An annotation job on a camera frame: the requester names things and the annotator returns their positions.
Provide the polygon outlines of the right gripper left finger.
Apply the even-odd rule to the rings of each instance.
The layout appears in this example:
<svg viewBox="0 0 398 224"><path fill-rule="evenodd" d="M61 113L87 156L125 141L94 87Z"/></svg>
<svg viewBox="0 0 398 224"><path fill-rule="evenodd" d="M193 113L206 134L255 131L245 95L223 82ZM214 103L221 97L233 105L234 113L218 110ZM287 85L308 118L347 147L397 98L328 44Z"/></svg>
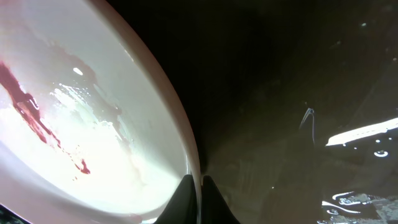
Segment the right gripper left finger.
<svg viewBox="0 0 398 224"><path fill-rule="evenodd" d="M197 196L192 175L185 175L154 224L196 224Z"/></svg>

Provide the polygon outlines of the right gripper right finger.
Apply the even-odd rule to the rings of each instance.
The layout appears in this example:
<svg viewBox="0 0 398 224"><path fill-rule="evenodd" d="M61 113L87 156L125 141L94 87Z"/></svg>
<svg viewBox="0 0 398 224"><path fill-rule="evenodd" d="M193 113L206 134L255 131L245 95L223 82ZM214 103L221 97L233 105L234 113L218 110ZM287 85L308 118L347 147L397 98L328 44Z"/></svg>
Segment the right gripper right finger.
<svg viewBox="0 0 398 224"><path fill-rule="evenodd" d="M240 224L209 175L203 177L201 195L202 224Z"/></svg>

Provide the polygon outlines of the white plate front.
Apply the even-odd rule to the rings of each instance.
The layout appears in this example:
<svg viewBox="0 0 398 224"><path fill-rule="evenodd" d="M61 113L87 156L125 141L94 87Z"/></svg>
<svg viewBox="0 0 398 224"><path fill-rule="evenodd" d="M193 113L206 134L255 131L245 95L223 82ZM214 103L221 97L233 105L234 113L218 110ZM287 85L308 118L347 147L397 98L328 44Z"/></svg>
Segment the white plate front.
<svg viewBox="0 0 398 224"><path fill-rule="evenodd" d="M162 67L106 1L1 1L1 205L29 223L200 222L197 145Z"/></svg>

